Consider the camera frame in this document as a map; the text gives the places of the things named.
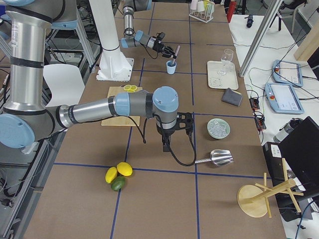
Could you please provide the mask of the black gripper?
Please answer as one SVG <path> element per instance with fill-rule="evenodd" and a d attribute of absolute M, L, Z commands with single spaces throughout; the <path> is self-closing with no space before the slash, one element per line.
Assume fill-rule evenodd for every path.
<path fill-rule="evenodd" d="M 157 131 L 161 135 L 163 152 L 170 152 L 170 136 L 175 129 L 163 129 L 157 125 Z"/>
<path fill-rule="evenodd" d="M 154 42 L 153 50 L 156 53 L 161 53 L 162 57 L 165 58 L 171 58 L 175 55 L 174 50 L 170 46 L 166 46 L 157 40 Z"/>

